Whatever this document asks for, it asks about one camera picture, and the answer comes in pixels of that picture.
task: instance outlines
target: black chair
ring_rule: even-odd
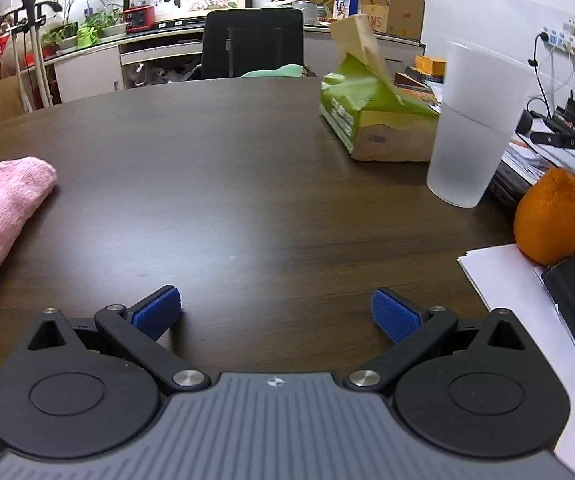
[[[301,10],[228,9],[206,16],[202,79],[240,77],[290,63],[303,65]]]

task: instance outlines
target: triangular hole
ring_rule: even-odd
[[[500,348],[512,348],[514,350],[525,350],[525,345],[512,325],[507,321],[500,321],[496,324],[496,328],[488,341],[490,346],[498,346]]]
[[[54,348],[63,346],[66,342],[58,330],[54,321],[44,321],[37,330],[37,333],[30,341],[28,350],[43,350],[44,348]]]

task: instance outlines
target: frosted plastic cup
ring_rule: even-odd
[[[459,207],[479,203],[525,108],[534,73],[477,46],[455,43],[427,187]]]

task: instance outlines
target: wood grain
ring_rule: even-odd
[[[127,90],[0,124],[0,160],[39,156],[58,186],[0,269],[0,367],[37,312],[89,316],[170,283],[164,344],[220,370],[333,370],[383,351],[369,302],[390,286],[481,317],[457,256],[512,241],[496,202],[435,197],[425,164],[354,162],[320,81]]]

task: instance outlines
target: orange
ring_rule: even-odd
[[[519,249],[535,262],[550,266],[575,251],[575,177],[551,168],[519,202],[514,216]]]

